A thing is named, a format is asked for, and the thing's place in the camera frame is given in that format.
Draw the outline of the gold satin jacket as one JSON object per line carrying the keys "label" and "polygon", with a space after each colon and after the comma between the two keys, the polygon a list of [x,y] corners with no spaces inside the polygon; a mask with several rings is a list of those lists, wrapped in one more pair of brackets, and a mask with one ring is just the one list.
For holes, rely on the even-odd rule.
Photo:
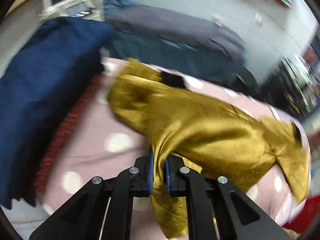
{"label": "gold satin jacket", "polygon": [[151,145],[151,203],[167,238],[188,232],[185,199],[165,191],[163,170],[172,153],[207,178],[226,176],[244,192],[278,166],[297,202],[307,198],[310,151],[294,121],[254,118],[216,96],[177,88],[133,59],[117,69],[107,100],[114,115]]}

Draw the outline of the red patterned cloth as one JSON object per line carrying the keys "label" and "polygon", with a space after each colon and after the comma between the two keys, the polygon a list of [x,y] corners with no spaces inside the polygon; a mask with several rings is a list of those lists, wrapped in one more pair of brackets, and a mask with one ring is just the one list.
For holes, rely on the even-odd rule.
{"label": "red patterned cloth", "polygon": [[60,126],[57,128],[49,148],[41,160],[40,167],[34,181],[35,192],[43,193],[46,191],[47,181],[56,159],[71,137],[71,132],[73,128],[76,127],[76,123],[81,114],[93,100],[93,97],[98,90],[102,88],[104,80],[105,76],[103,74],[99,74],[90,80],[87,88],[83,91],[76,103],[67,113],[66,117],[62,120]]}

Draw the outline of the pink polka dot bedsheet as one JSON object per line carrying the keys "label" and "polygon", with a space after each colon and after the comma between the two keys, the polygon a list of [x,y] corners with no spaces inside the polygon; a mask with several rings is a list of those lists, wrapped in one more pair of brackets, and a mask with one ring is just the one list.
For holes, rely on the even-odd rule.
{"label": "pink polka dot bedsheet", "polygon": [[[42,208],[49,215],[60,208],[92,177],[101,176],[104,179],[115,177],[120,171],[133,165],[135,159],[144,153],[146,146],[144,137],[117,121],[112,116],[106,99],[114,77],[126,62],[108,59],[103,63],[107,68],[103,86],[81,114],[71,132],[71,137],[56,159],[47,181],[46,191],[38,193]],[[172,72],[156,65],[148,67],[164,70],[167,73]],[[294,122],[301,132],[302,149],[307,150],[310,161],[310,147],[304,129],[297,120],[285,112],[223,86],[175,70],[172,74],[183,77],[186,87],[193,92],[231,103],[256,119],[270,116],[272,119]],[[271,168],[246,193],[278,225],[291,222],[302,211],[306,201],[304,199],[299,203],[295,199],[279,166]],[[156,222],[149,198],[134,198],[131,233],[132,239],[188,239],[187,235],[165,238]]]}

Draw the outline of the navy blue folded garment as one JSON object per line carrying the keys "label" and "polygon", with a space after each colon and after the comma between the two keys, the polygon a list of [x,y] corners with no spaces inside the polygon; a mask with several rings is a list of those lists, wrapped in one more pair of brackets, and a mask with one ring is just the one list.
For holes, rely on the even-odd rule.
{"label": "navy blue folded garment", "polygon": [[33,183],[53,134],[103,71],[112,25],[74,17],[43,22],[1,78],[1,205],[35,203]]}

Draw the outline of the black round stool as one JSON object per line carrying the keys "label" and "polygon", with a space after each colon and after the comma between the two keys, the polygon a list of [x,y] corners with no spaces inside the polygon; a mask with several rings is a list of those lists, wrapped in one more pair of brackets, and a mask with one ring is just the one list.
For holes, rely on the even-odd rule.
{"label": "black round stool", "polygon": [[247,68],[240,68],[235,76],[235,83],[239,90],[247,91],[257,88],[258,83],[254,75]]}

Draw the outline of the white beauty machine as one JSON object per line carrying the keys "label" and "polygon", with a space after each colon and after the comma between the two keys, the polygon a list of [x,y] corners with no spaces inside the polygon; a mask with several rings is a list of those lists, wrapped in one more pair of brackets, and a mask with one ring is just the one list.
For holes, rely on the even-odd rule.
{"label": "white beauty machine", "polygon": [[103,0],[42,0],[41,21],[56,17],[74,17],[103,21]]}

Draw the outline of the grey blue duvet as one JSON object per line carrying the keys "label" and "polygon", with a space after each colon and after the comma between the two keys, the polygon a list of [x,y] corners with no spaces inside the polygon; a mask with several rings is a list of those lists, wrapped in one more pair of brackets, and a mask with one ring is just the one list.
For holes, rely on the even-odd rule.
{"label": "grey blue duvet", "polygon": [[229,85],[245,67],[245,43],[224,25],[135,0],[103,0],[103,9],[117,32],[108,47],[110,57],[130,57]]}

